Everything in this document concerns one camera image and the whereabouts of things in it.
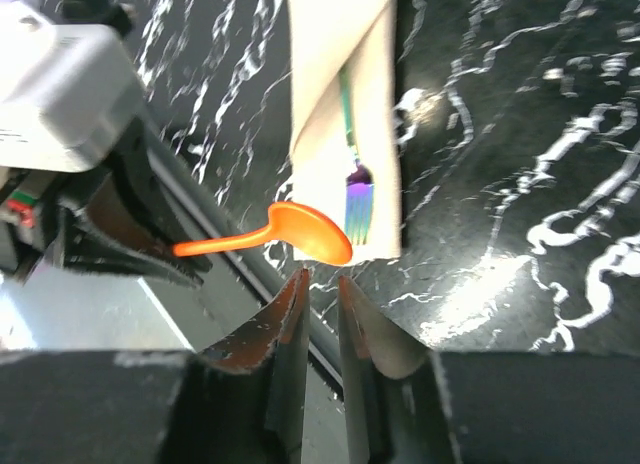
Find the orange plastic spoon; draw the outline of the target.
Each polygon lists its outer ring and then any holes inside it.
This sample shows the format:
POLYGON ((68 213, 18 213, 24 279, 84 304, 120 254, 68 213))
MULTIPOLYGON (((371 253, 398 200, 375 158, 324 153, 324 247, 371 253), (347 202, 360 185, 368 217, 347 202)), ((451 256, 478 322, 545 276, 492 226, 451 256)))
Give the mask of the orange plastic spoon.
POLYGON ((235 236, 182 242, 172 246, 177 257, 236 251, 283 241, 318 262, 333 266, 348 264, 353 257, 351 242, 326 215, 294 202, 275 202, 268 207, 267 224, 235 236))

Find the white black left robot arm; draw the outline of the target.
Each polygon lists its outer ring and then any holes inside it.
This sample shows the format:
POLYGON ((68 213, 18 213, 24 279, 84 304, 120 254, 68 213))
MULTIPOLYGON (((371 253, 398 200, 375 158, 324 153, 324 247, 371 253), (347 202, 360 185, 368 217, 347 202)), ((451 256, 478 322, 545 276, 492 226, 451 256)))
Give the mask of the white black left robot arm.
POLYGON ((210 264, 162 187, 177 174, 147 115, 112 0, 1 0, 1 274, 41 261, 80 274, 198 287, 210 264))

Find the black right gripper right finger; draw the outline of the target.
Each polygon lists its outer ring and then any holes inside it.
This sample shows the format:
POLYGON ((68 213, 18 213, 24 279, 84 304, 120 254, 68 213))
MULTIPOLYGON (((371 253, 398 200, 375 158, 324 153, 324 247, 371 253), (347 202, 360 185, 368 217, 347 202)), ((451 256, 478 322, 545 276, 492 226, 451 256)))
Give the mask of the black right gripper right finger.
POLYGON ((428 349, 388 319, 354 280, 339 280, 339 343, 352 463, 431 463, 428 349))

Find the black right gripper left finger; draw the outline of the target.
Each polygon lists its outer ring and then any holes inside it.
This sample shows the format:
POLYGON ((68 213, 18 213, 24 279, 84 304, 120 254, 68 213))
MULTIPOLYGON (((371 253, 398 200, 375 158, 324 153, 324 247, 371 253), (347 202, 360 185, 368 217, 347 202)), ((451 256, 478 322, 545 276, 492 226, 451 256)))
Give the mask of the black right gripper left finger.
POLYGON ((309 347, 309 271, 201 353, 213 415, 212 463, 301 461, 309 347))

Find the beige cloth napkin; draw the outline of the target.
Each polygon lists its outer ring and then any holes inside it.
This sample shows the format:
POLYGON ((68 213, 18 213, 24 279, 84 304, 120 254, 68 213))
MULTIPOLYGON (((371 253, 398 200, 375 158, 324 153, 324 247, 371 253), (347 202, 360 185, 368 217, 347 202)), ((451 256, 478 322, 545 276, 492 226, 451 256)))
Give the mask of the beige cloth napkin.
POLYGON ((396 0, 288 0, 292 197, 347 221, 347 179, 371 174, 366 236, 353 264, 401 254, 400 171, 393 125, 396 0))

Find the teal plastic utensil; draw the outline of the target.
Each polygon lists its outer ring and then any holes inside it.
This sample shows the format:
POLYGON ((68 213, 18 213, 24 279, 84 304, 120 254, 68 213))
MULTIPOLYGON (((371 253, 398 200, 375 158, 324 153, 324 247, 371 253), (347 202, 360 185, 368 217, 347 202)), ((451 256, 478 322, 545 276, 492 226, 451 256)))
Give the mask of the teal plastic utensil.
POLYGON ((355 161, 358 161, 360 157, 359 157, 357 145, 355 142, 355 134, 353 130, 353 117, 352 117, 352 109, 351 109, 349 76, 348 76, 348 69, 346 65, 343 65, 340 68, 338 77, 339 77, 340 98, 341 98, 341 106, 342 106, 342 112, 344 117, 347 147, 350 153, 352 154, 353 159, 355 161))

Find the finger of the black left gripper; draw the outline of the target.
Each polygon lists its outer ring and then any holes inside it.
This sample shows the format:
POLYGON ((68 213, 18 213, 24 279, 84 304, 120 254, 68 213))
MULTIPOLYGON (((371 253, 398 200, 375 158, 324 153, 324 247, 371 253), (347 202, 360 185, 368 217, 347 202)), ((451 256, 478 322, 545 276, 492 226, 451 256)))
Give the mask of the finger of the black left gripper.
POLYGON ((70 175, 59 191, 59 266, 146 277, 198 288, 206 258, 178 258, 188 237, 162 193, 147 153, 152 134, 134 119, 104 161, 70 175))

